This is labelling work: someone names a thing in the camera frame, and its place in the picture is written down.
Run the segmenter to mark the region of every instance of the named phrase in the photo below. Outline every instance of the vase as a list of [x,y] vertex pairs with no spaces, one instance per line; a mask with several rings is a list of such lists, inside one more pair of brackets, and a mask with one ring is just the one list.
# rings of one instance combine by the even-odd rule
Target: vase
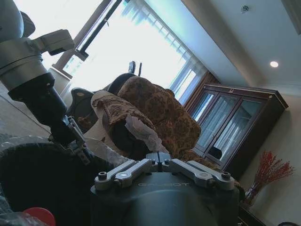
[[251,207],[254,205],[259,192],[263,189],[264,186],[264,183],[256,181],[253,182],[249,190],[246,192],[246,198],[244,199],[245,206]]

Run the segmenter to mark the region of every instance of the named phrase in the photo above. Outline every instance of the wooden cabinet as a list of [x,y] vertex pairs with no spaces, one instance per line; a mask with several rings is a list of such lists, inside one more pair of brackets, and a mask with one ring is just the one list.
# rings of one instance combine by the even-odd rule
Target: wooden cabinet
[[201,125],[194,151],[236,179],[288,107],[270,89],[207,84],[191,116]]

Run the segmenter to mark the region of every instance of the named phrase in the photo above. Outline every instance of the ceiling light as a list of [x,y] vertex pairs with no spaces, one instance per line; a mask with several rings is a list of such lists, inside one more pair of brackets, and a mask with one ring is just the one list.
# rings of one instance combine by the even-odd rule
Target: ceiling light
[[270,62],[271,67],[278,67],[278,63],[276,61],[271,61]]

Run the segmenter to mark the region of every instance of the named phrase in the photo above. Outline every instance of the red object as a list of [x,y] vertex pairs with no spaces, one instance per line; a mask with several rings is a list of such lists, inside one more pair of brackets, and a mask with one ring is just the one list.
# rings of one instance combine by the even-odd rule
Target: red object
[[33,207],[23,211],[23,213],[28,213],[29,215],[36,217],[40,221],[44,222],[49,226],[55,226],[55,217],[52,213],[44,208]]

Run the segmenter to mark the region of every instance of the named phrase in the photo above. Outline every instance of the ceiling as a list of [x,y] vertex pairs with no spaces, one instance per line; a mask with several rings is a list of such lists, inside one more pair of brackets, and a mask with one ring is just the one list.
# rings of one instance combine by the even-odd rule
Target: ceiling
[[[258,67],[263,84],[301,86],[301,35],[280,0],[210,1]],[[242,5],[249,11],[242,14]]]
[[301,95],[301,35],[281,0],[146,1],[222,83]]

